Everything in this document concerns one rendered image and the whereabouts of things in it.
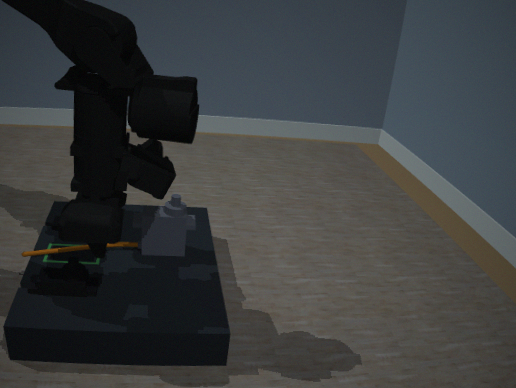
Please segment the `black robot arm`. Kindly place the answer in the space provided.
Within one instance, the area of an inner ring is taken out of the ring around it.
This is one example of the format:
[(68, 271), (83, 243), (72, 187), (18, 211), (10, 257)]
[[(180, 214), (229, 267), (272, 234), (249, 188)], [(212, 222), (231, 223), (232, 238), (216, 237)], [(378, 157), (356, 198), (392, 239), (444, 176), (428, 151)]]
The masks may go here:
[(196, 77), (154, 75), (136, 44), (132, 21), (104, 6), (85, 0), (2, 1), (42, 26), (75, 64), (55, 88), (74, 91), (76, 135), (118, 138), (126, 134), (128, 118), (131, 132), (148, 138), (136, 146), (128, 143), (126, 134), (115, 190), (126, 191), (128, 183), (163, 199), (176, 172), (169, 158), (162, 157), (158, 140), (194, 141), (199, 115)]

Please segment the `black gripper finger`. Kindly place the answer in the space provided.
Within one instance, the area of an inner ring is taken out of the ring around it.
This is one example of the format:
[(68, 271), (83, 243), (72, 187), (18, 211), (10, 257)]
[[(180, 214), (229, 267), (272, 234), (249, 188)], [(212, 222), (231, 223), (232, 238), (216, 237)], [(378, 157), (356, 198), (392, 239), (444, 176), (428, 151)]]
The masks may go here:
[(105, 258), (107, 243), (87, 243), (96, 258)]
[[(83, 192), (78, 192), (75, 200), (81, 200), (82, 195), (83, 195)], [(126, 203), (127, 194), (123, 193), (123, 194), (116, 194), (116, 195), (120, 196), (119, 207), (122, 208)]]

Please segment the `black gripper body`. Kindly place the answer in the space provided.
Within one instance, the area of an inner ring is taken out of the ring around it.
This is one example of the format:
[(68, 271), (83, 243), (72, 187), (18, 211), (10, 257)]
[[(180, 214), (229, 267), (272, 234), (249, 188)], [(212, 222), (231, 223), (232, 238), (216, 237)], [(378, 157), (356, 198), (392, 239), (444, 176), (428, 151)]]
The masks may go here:
[(75, 134), (70, 146), (74, 156), (71, 192), (83, 192), (81, 200), (66, 204), (58, 222), (59, 239), (79, 243), (120, 242), (123, 191), (115, 180), (127, 144), (126, 134), (113, 139), (82, 138)]

